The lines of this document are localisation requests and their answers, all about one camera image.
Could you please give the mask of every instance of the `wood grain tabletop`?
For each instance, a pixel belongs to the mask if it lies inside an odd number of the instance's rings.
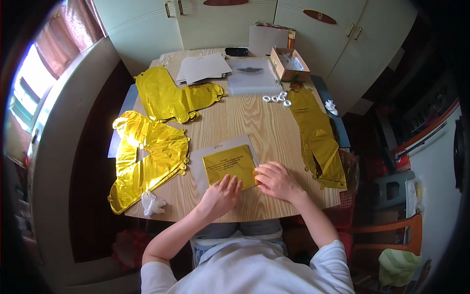
[[[181,61],[185,57],[214,53],[225,55],[223,48],[184,50],[163,54],[159,59],[154,60],[150,67],[165,66],[175,80]],[[214,83],[220,85],[224,92],[227,91],[226,79]],[[317,102],[325,112],[313,83],[308,81],[304,83],[304,86],[312,89]],[[283,83],[283,87],[284,90],[289,90],[288,83]],[[136,99],[134,110],[145,114],[139,97]],[[260,162],[274,160],[284,164],[320,208],[339,205],[339,192],[345,189],[321,190],[317,181],[312,178],[312,174],[304,170],[305,166],[300,155],[299,128],[290,110],[282,103],[266,103],[262,100],[262,95],[226,96],[212,106],[199,110],[199,113],[201,116],[193,122],[184,125],[177,122],[169,123],[172,127],[187,130],[185,134],[190,138],[190,153],[248,134]],[[167,202],[164,206],[166,213],[145,217],[142,203],[138,201],[125,211],[125,215],[176,222],[186,216],[200,199],[190,167],[187,168],[185,175],[175,176],[152,192]],[[237,206],[215,222],[248,222],[297,214],[299,212],[289,202],[264,195],[254,187],[242,191]]]

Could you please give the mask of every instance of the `person's right hand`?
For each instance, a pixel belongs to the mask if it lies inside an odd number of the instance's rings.
[[[261,182],[258,188],[266,195],[292,202],[295,198],[306,194],[287,169],[276,161],[260,164],[255,168],[260,175],[255,179]]]
[[[232,210],[240,199],[243,183],[234,175],[210,186],[196,208],[210,221],[214,221]]]

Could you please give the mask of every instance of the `gold foil balloon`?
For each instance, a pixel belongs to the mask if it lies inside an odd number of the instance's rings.
[[[307,88],[289,91],[290,111],[300,129],[300,144],[305,170],[310,170],[320,188],[346,188],[346,177],[333,136],[329,115]]]
[[[223,89],[213,83],[179,89],[163,67],[151,67],[135,77],[137,90],[148,117],[156,122],[175,118],[179,123],[199,116],[198,109],[211,106],[224,96]]]
[[[116,176],[108,201],[120,214],[152,190],[177,174],[185,174],[188,141],[185,129],[155,124],[135,111],[126,111],[113,128],[121,137],[116,154]],[[137,160],[138,149],[150,153]]]

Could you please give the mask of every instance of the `red plastic basket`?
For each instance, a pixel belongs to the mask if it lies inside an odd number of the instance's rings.
[[[343,191],[339,193],[340,204],[323,210],[331,220],[335,228],[347,229],[353,223],[354,197],[352,192]]]

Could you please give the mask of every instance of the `white cabinet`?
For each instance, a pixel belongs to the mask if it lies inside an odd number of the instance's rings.
[[[417,11],[408,0],[368,0],[343,53],[325,80],[343,116],[403,44]]]
[[[325,79],[340,115],[382,73],[416,18],[408,0],[249,0],[228,6],[205,5],[204,0],[94,1],[133,76],[163,53],[248,46],[256,21],[294,28],[295,49],[311,74]]]
[[[183,50],[173,1],[94,0],[116,51],[132,76],[163,53]]]
[[[184,49],[248,46],[250,26],[274,21],[276,0],[250,0],[229,6],[209,6],[203,0],[180,0],[177,18]]]
[[[275,24],[295,29],[295,49],[302,55],[311,74],[326,79],[338,61],[366,0],[279,0]],[[329,16],[336,24],[312,18],[304,10]]]

